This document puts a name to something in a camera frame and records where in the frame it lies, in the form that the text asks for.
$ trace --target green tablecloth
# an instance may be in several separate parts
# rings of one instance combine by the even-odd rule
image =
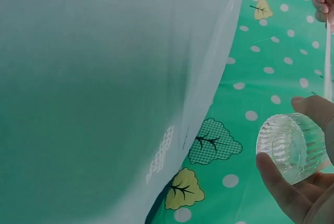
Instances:
[[[255,168],[255,143],[293,96],[322,95],[326,31],[314,12],[311,0],[243,0],[213,104],[154,224],[291,223]]]

